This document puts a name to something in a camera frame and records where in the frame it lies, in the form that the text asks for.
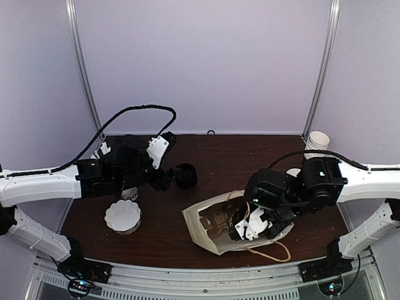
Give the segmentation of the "cream paper bag with handles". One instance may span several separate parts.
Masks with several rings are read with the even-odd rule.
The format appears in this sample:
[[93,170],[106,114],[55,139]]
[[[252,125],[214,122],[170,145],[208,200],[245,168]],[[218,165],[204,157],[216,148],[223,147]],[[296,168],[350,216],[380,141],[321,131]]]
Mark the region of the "cream paper bag with handles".
[[[233,190],[218,196],[209,198],[207,200],[198,202],[189,206],[182,211],[183,218],[186,222],[189,235],[194,244],[206,249],[207,251],[216,254],[218,256],[228,252],[240,252],[248,251],[258,256],[270,259],[276,263],[286,263],[291,260],[291,253],[287,246],[285,246],[281,239],[284,238],[293,228],[294,224],[289,225],[281,234],[274,239],[268,239],[265,236],[265,232],[260,237],[252,241],[233,241],[228,236],[228,229],[225,229],[222,234],[216,239],[210,239],[207,235],[206,230],[203,228],[200,219],[199,212],[212,206],[227,206],[232,205],[234,208],[241,209],[244,205],[250,210],[250,203],[244,198],[243,190]],[[279,259],[271,256],[265,252],[261,252],[258,249],[263,246],[276,244],[281,246],[286,252],[286,257]]]

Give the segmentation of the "brown pulp cup carrier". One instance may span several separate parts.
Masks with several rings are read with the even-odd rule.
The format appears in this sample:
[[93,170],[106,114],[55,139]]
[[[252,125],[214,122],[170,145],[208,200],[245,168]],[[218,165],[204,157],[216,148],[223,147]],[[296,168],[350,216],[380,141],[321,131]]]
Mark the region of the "brown pulp cup carrier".
[[229,228],[229,223],[237,211],[232,205],[212,206],[199,212],[199,219],[206,230],[210,239],[218,238],[225,229]]

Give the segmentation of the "stack of black cup lids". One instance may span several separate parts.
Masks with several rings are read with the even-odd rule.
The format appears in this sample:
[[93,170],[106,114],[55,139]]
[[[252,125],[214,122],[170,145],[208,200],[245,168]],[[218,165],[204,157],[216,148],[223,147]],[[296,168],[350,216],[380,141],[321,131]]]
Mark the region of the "stack of black cup lids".
[[198,182],[196,168],[189,163],[182,163],[175,168],[175,183],[180,189],[191,189]]

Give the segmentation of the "stack of paper cups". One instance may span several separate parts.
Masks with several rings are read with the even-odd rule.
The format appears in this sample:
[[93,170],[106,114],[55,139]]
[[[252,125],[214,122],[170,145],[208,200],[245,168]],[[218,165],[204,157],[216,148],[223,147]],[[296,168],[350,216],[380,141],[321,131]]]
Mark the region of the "stack of paper cups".
[[327,150],[329,143],[328,135],[321,131],[312,131],[306,139],[305,150]]

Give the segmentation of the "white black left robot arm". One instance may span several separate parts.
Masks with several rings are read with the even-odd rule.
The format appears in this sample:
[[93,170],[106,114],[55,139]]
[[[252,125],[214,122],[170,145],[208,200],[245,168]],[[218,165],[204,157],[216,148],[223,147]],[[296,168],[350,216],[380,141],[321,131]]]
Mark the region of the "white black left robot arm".
[[84,258],[78,240],[57,234],[27,216],[18,206],[47,200],[92,199],[101,196],[126,196],[132,188],[149,184],[165,191],[174,170],[163,170],[164,156],[176,143],[171,132],[145,141],[125,135],[109,147],[103,144],[101,155],[78,159],[68,167],[23,172],[1,171],[1,235],[15,237],[53,258],[77,278],[92,269]]

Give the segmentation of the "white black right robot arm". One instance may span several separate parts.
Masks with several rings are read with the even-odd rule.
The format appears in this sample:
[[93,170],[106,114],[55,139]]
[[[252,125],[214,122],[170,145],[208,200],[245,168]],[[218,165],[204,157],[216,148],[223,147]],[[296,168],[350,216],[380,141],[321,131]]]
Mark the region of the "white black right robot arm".
[[377,211],[349,234],[327,246],[319,260],[324,275],[333,276],[366,247],[399,226],[399,165],[360,165],[333,157],[304,161],[296,176],[271,168],[255,172],[244,197],[267,209],[270,220],[293,220],[326,206],[360,199],[381,199]]

